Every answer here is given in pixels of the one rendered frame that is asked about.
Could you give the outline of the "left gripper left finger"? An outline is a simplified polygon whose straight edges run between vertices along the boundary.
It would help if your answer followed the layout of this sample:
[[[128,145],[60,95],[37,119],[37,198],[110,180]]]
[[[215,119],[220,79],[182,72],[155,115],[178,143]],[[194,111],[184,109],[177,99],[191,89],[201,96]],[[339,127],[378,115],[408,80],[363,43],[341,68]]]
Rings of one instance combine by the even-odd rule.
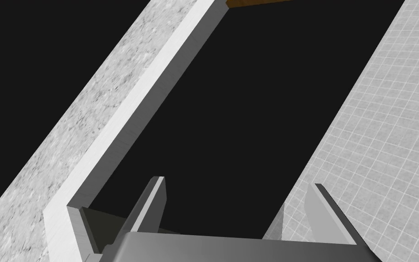
[[[140,195],[132,212],[121,227],[121,233],[157,233],[167,201],[164,176],[151,178]]]

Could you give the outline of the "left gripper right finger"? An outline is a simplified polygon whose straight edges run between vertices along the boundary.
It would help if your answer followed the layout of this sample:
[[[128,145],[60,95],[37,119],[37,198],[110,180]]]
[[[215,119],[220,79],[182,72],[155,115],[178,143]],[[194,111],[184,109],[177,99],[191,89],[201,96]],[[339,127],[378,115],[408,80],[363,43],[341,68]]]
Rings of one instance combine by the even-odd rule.
[[[308,185],[304,210],[316,242],[367,245],[322,184]]]

